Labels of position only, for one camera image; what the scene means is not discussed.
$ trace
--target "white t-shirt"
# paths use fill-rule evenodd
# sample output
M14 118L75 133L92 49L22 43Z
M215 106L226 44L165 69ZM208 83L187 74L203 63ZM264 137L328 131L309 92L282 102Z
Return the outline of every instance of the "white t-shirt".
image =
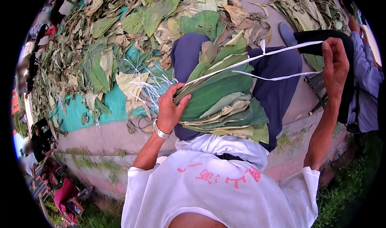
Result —
M23 157L22 159L23 163L26 165L26 172L27 174L32 176L32 168L34 164L39 164L38 161L35 158L35 154L31 153L27 157Z
M220 155L220 150L231 150L232 143L247 156L244 160L254 159L253 164L202 152L210 149ZM255 149L253 156L246 154L252 151L247 145ZM305 167L277 185L263 173L265 149L235 136L205 134L190 142L177 141L176 148L177 152L151 170L129 169L122 227L167 228L186 212L232 228L310 227L315 221L318 171ZM256 163L258 155L261 163Z

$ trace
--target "light blue shirt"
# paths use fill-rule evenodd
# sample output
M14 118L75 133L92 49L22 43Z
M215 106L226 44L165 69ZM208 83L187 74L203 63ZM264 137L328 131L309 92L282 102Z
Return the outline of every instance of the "light blue shirt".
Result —
M368 43L363 44L359 33L351 32L350 38L354 44L354 86L378 97L379 85L384 79L383 72L380 72L374 66L370 45ZM359 91L358 124L362 133L378 130L378 100L365 91ZM349 107L347 124L355 122L356 99L357 93L355 90Z

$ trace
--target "hand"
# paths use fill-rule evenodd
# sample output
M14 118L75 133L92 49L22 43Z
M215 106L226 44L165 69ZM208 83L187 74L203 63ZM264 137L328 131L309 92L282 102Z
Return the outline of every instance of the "hand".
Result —
M191 97L191 94L188 94L181 99L178 105L173 103L173 96L176 94L176 91L184 85L185 83L180 82L169 86L165 94L158 99L157 126L166 134L170 134L176 126Z
M321 45L324 68L323 79L330 100L341 100L350 64L340 38L328 38Z
M358 34L360 34L360 26L357 24L357 21L354 17L351 17L349 20L349 28L351 31L356 31Z

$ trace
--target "sky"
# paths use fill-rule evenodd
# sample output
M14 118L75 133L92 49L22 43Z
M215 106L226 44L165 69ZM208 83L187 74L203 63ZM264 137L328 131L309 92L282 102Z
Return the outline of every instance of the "sky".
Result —
M23 147L24 140L20 134L13 137L13 146L15 147L16 157L20 157L20 148Z

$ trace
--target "white twine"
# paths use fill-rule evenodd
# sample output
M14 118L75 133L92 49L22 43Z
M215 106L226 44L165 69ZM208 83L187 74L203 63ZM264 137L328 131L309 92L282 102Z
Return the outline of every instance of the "white twine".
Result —
M260 46L263 50L263 54L262 55L258 55L256 57L252 57L252 58L248 58L244 61L241 61L239 63L236 63L236 64L233 64L231 66L228 66L224 69L221 69L221 70L218 70L218 71L214 71L212 73L209 73L205 76L201 76L195 80L192 80L192 81L189 81L188 83L186 83L184 86L186 85L189 85L190 83L195 83L196 81L199 81L201 79L204 79L204 78L207 78L209 76L213 76L221 71L225 71L225 70L228 70L230 68L233 68L233 67L237 67L237 66L240 66L240 65L244 65L246 63L249 63L251 61L254 61L258 58L261 58L265 55L273 55L273 54L276 54L276 53L279 53L279 52L283 52L283 51L286 51L286 50L292 50L292 49L296 49L296 48L300 48L300 47L305 47L305 46L308 46L308 45L316 45L316 44L320 44L322 43L323 41L312 41L312 42L304 42L304 43L301 43L301 44L298 44L298 45L295 45L295 46L290 46L290 47L287 47L287 48L284 48L284 49L281 49L281 50L275 50L275 51L272 51L272 52L268 52L268 53L265 53L265 40L262 40L260 41ZM248 74L249 76L254 76L252 74L249 74L249 73L246 73L246 72L242 72L242 71L233 71L233 72L240 72L242 74ZM315 71L315 72L305 72L305 73L298 73L298 74L295 74L297 76L303 76L303 75L309 75L309 74L319 74L320 71ZM276 78L282 78L282 79L287 79L287 78L291 78L293 77L294 75L291 75L291 76L283 76L283 77L276 77ZM258 77L258 76L254 76L254 77L257 77L257 78L260 78L260 79L264 79L264 80L267 80L267 81L278 81L278 80L282 80L282 79L276 79L276 78L272 78L272 79L265 79L265 78L262 78L262 77Z

